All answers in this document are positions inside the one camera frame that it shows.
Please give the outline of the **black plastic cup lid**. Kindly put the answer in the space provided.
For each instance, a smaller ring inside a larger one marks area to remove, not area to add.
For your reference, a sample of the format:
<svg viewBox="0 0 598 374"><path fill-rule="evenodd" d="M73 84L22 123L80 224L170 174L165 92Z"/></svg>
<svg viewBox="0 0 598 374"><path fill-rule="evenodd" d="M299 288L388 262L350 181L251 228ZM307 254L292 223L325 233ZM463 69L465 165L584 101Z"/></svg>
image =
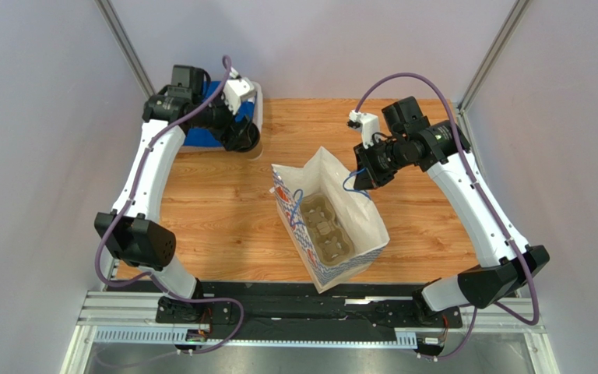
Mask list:
<svg viewBox="0 0 598 374"><path fill-rule="evenodd" d="M260 131L254 122L238 122L234 128L234 137L230 151L246 153L259 144Z"/></svg>

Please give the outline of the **blue checkered paper bag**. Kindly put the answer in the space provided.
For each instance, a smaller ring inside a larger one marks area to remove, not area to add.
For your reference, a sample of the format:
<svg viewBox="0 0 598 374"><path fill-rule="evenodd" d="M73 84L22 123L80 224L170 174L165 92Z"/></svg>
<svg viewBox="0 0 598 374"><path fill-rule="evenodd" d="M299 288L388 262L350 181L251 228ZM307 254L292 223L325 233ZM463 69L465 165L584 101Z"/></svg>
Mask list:
<svg viewBox="0 0 598 374"><path fill-rule="evenodd" d="M390 242L354 176L324 147L300 168L272 166L277 212L319 293L364 272Z"/></svg>

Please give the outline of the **grey pulp cup carrier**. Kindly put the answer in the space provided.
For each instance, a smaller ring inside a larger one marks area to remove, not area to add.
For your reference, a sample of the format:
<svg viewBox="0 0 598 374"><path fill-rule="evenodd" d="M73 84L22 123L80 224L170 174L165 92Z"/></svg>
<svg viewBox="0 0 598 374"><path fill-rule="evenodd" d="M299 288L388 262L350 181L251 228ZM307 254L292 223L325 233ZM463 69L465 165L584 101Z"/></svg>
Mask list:
<svg viewBox="0 0 598 374"><path fill-rule="evenodd" d="M335 208L326 195L316 193L303 199L300 211L323 265L336 266L354 257L354 244L339 224Z"/></svg>

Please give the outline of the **brown paper coffee cup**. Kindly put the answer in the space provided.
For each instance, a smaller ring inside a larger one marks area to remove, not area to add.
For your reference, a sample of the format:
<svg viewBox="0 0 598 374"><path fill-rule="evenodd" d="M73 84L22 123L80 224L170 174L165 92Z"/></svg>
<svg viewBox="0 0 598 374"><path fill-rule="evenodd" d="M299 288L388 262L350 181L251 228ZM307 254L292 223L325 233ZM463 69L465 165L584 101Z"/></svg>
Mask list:
<svg viewBox="0 0 598 374"><path fill-rule="evenodd" d="M262 156L263 152L263 145L259 143L255 148L249 150L244 154L245 160L248 161L255 161L258 160Z"/></svg>

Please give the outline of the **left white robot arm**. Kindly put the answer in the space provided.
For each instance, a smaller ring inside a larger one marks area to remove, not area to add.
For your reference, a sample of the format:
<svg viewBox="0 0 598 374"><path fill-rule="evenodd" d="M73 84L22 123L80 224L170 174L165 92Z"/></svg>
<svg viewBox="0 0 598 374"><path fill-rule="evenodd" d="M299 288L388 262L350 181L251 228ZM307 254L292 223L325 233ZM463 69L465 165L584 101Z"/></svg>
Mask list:
<svg viewBox="0 0 598 374"><path fill-rule="evenodd" d="M125 186L94 227L99 253L110 255L156 281L165 296L160 306L193 315L205 308L202 284L175 255L177 239L160 224L160 204L178 151L193 129L207 131L230 152L252 152L260 129L241 109L258 96L259 87L232 67L214 85L209 73L176 65L171 82L143 105L142 135Z"/></svg>

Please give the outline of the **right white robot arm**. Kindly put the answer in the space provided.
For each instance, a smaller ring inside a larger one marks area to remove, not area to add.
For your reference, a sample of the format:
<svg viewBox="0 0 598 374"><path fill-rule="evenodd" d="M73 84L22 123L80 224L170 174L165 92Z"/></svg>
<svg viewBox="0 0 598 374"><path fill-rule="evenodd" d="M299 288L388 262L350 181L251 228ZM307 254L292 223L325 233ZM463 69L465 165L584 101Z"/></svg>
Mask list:
<svg viewBox="0 0 598 374"><path fill-rule="evenodd" d="M542 245L531 245L506 217L482 180L468 140L458 127L432 125L417 100L407 97L382 110L389 130L376 115L352 110L348 126L361 134L354 147L356 190L379 189L407 166L418 166L445 194L475 249L478 264L432 281L413 293L421 314L471 304L485 309L527 285L549 262Z"/></svg>

